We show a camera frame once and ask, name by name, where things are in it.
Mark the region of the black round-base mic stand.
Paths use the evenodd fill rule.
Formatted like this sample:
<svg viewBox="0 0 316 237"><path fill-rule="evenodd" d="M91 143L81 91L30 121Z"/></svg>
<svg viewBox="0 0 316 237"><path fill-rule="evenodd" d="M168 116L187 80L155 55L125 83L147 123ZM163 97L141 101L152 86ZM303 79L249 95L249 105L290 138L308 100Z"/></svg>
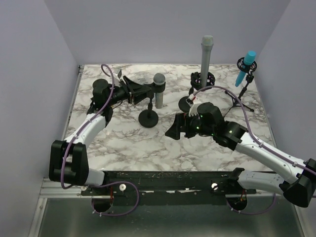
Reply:
<svg viewBox="0 0 316 237"><path fill-rule="evenodd" d="M139 123L145 128L152 128L158 123L158 115L153 111L153 98L155 95L154 83L146 84L151 87L152 97L149 98L149 103L146 110L143 110L138 117Z"/></svg>

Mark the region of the glitter handle microphone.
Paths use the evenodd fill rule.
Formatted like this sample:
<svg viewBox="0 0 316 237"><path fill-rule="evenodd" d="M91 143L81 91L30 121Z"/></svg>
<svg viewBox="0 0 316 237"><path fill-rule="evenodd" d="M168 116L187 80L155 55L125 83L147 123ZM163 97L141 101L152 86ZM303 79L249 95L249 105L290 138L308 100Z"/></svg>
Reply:
<svg viewBox="0 0 316 237"><path fill-rule="evenodd" d="M155 107L161 109L163 106L163 92L165 90L165 76L161 73L156 73L153 78L155 88Z"/></svg>

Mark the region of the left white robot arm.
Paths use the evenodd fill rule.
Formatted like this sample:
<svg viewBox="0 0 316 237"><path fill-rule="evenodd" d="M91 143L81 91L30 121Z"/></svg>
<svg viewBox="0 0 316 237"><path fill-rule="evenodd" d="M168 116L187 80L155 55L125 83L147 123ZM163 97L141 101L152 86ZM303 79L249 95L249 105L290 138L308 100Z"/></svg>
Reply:
<svg viewBox="0 0 316 237"><path fill-rule="evenodd" d="M105 172L89 168L87 148L95 137L109 124L113 116L112 106L126 100L134 105L153 96L153 84L138 84L124 76L118 86L98 79L92 84L90 107L85 121L65 140L51 145L49 179L61 183L63 188L92 186L104 195L109 191Z"/></svg>

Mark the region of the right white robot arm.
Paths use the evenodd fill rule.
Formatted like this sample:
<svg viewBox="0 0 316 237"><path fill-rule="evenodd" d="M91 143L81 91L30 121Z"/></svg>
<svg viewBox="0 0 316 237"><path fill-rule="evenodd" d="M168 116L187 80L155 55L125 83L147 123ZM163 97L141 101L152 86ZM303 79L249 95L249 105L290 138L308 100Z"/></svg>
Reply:
<svg viewBox="0 0 316 237"><path fill-rule="evenodd" d="M174 140L196 135L212 137L222 147L245 154L273 173L242 170L227 181L228 190L234 194L243 189L257 189L283 195L287 201L308 207L316 191L316 161L293 157L265 143L246 127L225 121L220 109L210 102L195 104L188 113L177 113L165 135Z"/></svg>

